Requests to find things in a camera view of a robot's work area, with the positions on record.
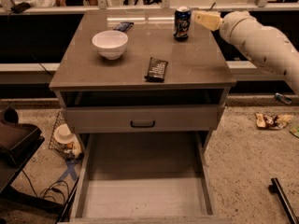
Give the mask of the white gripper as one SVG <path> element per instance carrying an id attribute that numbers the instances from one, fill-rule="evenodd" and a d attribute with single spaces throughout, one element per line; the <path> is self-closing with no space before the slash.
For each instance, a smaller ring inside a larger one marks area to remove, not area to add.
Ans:
<path id="1" fill-rule="evenodd" d="M 224 18 L 219 12 L 197 10 L 194 12 L 194 21 L 210 31 L 220 29 L 221 38 L 231 45 L 241 45 L 246 36 L 241 31 L 240 22 L 248 19 L 247 11 L 234 11 L 226 14 Z"/>

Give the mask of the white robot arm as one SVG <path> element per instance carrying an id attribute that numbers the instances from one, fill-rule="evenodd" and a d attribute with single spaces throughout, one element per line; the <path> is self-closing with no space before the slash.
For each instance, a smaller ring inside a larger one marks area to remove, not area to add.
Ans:
<path id="1" fill-rule="evenodd" d="M 266 73 L 283 75 L 299 94 L 299 52 L 279 29 L 259 23 L 247 11 L 234 11 L 223 18 L 218 12 L 195 10 L 194 21 L 220 36 Z"/>

